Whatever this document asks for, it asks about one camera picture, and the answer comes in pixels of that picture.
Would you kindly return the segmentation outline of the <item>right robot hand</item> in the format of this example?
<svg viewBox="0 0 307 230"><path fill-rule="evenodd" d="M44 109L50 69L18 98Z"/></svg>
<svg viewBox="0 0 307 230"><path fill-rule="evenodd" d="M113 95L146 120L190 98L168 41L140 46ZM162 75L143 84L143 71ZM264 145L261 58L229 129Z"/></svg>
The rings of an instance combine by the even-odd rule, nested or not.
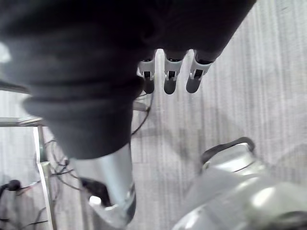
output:
<svg viewBox="0 0 307 230"><path fill-rule="evenodd" d="M252 0L3 0L4 80L25 87L25 110L43 119L70 159L94 211L111 226L133 219L133 102L142 61L161 48L190 49L206 68L254 5Z"/></svg>

